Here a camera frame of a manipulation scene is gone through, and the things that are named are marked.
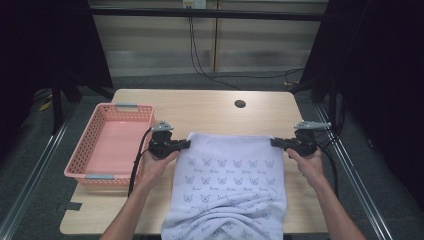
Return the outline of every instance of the black fabric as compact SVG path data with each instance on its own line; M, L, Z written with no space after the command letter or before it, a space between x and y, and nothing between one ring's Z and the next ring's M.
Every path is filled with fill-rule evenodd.
M364 23L341 77L348 108L424 209L424 4L385 1Z
M328 2L324 13L327 18L320 23L300 80L301 84L312 82L310 85L312 85L313 101L323 101L331 90L332 80L339 76L368 1L370 0Z
M113 87L93 17L65 14L57 7L89 6L84 0L0 3L0 98L7 113L0 126L1 158L37 90L57 80L70 101L79 101L77 85Z

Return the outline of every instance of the handheld controller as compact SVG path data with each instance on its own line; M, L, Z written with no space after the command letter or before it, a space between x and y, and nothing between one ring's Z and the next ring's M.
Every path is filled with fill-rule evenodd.
M172 133L168 129L153 130L152 138L149 142L149 151L155 157L164 159L174 151L190 148L190 140L171 140L171 136Z
M314 133L310 129L298 129L294 132L296 138L271 139L271 146L279 147L286 151L288 148L295 150L300 156L312 155L317 150L317 143L314 141Z

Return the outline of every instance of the pink plastic basket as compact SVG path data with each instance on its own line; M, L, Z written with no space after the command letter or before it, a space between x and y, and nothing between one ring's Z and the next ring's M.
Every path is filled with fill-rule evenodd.
M154 121L153 106L97 105L66 166L65 176L83 184L128 185L141 139Z

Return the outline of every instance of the light blue towel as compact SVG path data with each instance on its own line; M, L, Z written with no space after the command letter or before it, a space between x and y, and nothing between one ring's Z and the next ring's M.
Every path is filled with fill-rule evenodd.
M283 154L271 138L191 133L162 239L283 239Z

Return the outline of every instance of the black cable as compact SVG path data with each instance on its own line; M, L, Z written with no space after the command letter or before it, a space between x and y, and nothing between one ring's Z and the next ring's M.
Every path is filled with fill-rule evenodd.
M326 134L327 133L327 129L323 129L323 130L321 130L320 132L322 132L321 134L319 134L318 136L315 136L314 137L314 139L313 139L313 141L316 141L317 140L317 138L319 138L319 137L321 137L322 135L324 135L324 134Z
M196 70L196 72L199 75L201 75L201 76L203 76L203 77L205 77L205 78L207 78L207 79L209 79L209 80L211 80L213 82L218 82L218 83L224 84L224 85L229 86L231 88L234 88L236 90L241 90L240 88L238 88L238 87L236 87L234 85L231 85L229 83L226 83L226 82L222 82L222 81L218 81L216 79L213 79L213 78L209 77L205 73L205 71L203 71L202 65L200 64L199 56L197 55L196 41L195 41L195 38L194 38L193 19L190 17L188 19L188 21L189 21L189 25L190 25L190 56L191 56L191 63L193 64L194 70ZM201 72L199 72L199 70L196 67L196 64L194 63L194 59L193 59L193 47L194 47L194 53L195 53L195 56L196 56L196 59L197 59L197 63L199 65L199 69L200 69Z
M143 149L144 142L146 141L147 134L149 134L151 130L152 130L151 128L147 129L147 131L143 135L143 138L141 139L140 147L138 148L137 156L135 158L134 166L133 166L133 169L132 169L132 172L131 172L130 184L128 186L128 197L131 195L131 192L134 188L135 177L137 175L137 170L138 170L138 166L140 164L141 157L143 156L143 154L146 151L149 150L149 149L146 149L143 152L141 152L141 150Z
M338 180L339 177L338 177L338 174L337 174L336 162L334 161L333 157L331 156L331 153L329 153L328 150L327 150L328 144L327 144L327 146L322 146L319 142L316 141L316 139L318 137L320 137L322 134L318 135L317 137L314 136L314 138L312 138L312 139L310 137L308 137L307 135L303 135L303 134L302 134L302 137L307 138L308 141L311 141L311 142L314 142L315 144L317 144L317 146L321 149L321 151L324 152L324 154L327 156L328 161L329 161L330 166L331 166L331 171L332 171L332 174L333 174L333 191L334 191L334 194L336 195L336 197L339 198L339 180Z
M292 93L293 95L300 92L300 91L304 91L306 89L310 89L312 88L313 83L316 81L317 78L313 78L309 81L300 83L299 85L297 85L296 87L290 89L290 93Z
M349 41L349 45L347 47L346 54L344 54L344 56L340 56L339 59L338 59L341 62L339 70L336 72L336 77L338 77L338 78L340 78L341 72L343 71L343 69L345 68L345 66L348 62L348 57L349 57L350 53L352 52L352 49L353 49L353 46L354 46L354 41L358 37L358 34L361 30L361 25L364 22L366 12L368 11L368 8L369 8L371 2L372 2L371 0L368 0L364 9L362 10L362 14L361 14L361 17L359 19L359 22L358 22L358 24L357 24L357 26L354 30L354 33L353 33L351 40ZM331 109L331 105L332 105L332 101L331 101L332 99L331 98L332 97L331 96L332 96L332 92L330 92L330 121L333 121L333 120L336 121L336 119L332 119L333 117L335 118L335 113L334 113L334 115L331 114L332 113L332 109ZM336 99L334 99L333 104L334 104L333 111L336 111L336 105L337 105ZM345 111L345 102L342 99L341 115L339 115L339 118L342 116L342 119L339 119L339 121L341 121L341 122L334 123L335 124L335 132L336 132L337 136L340 135L342 128L343 128L344 114L345 114L344 111Z
M331 156L331 154L328 152L328 150L326 148L321 147L322 152L324 152L324 154L327 156L328 161L330 163L331 166L331 171L333 174L333 191L334 194L336 195L336 197L339 199L339 177L337 174L337 167L336 167L336 162L334 161L333 157Z
M337 139L339 139L338 136L331 137L328 142L322 145L323 148L327 148L330 144L334 143Z
M344 97L342 96L342 102L341 102L340 113L339 113L339 120L338 120L338 123L337 123L337 126L336 126L336 133L335 133L337 137L342 133L345 118L346 118L346 101L345 101Z
M189 26L190 26L190 56L191 56L191 63L193 65L194 70L201 76L208 78L211 81L214 82L218 82L224 85L227 85L229 87L232 87L234 89L237 90L241 90L240 88L231 85L229 83L226 82L222 82L219 80L216 80L216 78L236 78L236 77L240 77L240 78L257 78L257 79L271 79L271 78L279 78L279 77L285 77L286 78L286 82L288 83L288 79L287 76L293 73L296 73L298 71L302 71L304 70L304 68L295 68L295 69L290 69L285 71L283 74L278 74L278 75L273 75L273 76L248 76L248 75L220 75L220 76L210 76L208 75L202 68L201 64L200 64L200 60L199 60L199 56L197 54L197 46L196 46L196 41L195 41L195 37L194 37L194 26L193 26L193 19L189 18ZM193 58L193 50L194 50L194 55L196 56L196 60L197 60L197 65L200 69L200 71L197 69L196 64L194 62L194 58Z
M289 79L287 78L287 75L284 76L284 78L286 79L285 81L286 87L284 88L284 92L287 92L287 90L289 90Z

